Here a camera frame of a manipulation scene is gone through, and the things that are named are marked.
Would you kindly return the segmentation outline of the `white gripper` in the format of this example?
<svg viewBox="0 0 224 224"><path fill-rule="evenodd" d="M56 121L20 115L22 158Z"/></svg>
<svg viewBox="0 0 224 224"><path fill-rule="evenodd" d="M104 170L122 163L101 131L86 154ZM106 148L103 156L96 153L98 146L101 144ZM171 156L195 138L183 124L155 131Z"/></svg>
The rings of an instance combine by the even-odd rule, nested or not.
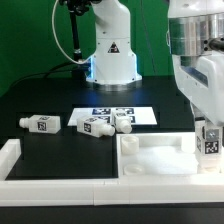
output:
<svg viewBox="0 0 224 224"><path fill-rule="evenodd" d="M178 89L209 119L205 120L205 139L218 141L218 126L224 126L224 54L198 57L195 68L182 66L179 56L172 59Z"/></svg>

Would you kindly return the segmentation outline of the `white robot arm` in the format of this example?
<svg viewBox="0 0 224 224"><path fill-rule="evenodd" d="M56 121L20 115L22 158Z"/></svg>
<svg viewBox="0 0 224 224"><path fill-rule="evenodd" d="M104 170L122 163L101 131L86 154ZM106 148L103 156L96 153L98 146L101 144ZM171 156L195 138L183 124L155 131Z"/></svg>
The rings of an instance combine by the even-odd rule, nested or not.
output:
<svg viewBox="0 0 224 224"><path fill-rule="evenodd" d="M96 50L87 81L100 87L141 80L130 46L130 12L119 0L90 0L95 15ZM168 0L163 22L155 19L155 49L169 49L178 89L208 142L224 130L224 0Z"/></svg>

